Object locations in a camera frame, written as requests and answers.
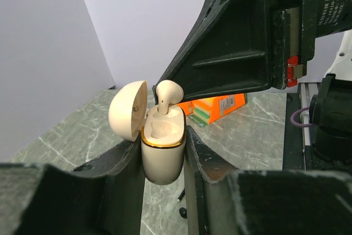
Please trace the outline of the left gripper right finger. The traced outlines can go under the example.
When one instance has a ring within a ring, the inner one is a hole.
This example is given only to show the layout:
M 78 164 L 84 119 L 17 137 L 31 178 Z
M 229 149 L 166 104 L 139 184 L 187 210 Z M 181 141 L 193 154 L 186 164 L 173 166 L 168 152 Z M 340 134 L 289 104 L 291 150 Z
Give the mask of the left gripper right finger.
M 187 128 L 189 234 L 351 234 L 351 176 L 338 171 L 242 171 Z

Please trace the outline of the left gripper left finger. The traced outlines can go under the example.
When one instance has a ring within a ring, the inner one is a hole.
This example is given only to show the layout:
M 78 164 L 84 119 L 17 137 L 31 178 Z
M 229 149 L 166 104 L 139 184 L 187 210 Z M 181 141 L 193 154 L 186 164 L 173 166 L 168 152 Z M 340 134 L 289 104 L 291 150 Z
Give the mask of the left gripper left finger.
M 139 140 L 72 171 L 1 164 L 1 234 L 139 234 L 145 176 Z

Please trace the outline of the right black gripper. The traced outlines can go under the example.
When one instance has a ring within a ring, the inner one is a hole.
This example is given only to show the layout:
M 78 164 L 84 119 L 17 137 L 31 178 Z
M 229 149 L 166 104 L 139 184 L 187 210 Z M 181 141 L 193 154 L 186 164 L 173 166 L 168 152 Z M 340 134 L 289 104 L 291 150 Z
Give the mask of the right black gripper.
M 184 100 L 286 89 L 307 74 L 316 39 L 351 29 L 351 0 L 205 0 L 164 73 Z

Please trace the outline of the beige earbud charging case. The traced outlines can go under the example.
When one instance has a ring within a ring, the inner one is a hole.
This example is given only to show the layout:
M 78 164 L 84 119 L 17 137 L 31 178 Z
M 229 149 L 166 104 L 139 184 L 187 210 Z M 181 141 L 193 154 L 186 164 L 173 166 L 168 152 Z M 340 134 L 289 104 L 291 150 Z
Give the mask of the beige earbud charging case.
M 122 139 L 141 143 L 145 177 L 156 185 L 169 185 L 179 177 L 184 162 L 186 119 L 178 104 L 168 113 L 158 103 L 147 108 L 147 82 L 135 81 L 121 88 L 109 110 L 110 128 Z

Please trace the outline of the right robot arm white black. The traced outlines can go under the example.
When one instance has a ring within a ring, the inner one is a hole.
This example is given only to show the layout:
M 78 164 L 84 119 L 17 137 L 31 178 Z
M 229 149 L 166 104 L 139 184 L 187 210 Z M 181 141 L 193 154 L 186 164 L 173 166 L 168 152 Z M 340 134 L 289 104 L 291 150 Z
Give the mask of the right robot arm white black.
M 351 171 L 351 0 L 205 0 L 162 74 L 184 100 L 294 87 L 319 37 L 343 33 L 308 107 L 311 144 L 285 130 L 284 165 Z

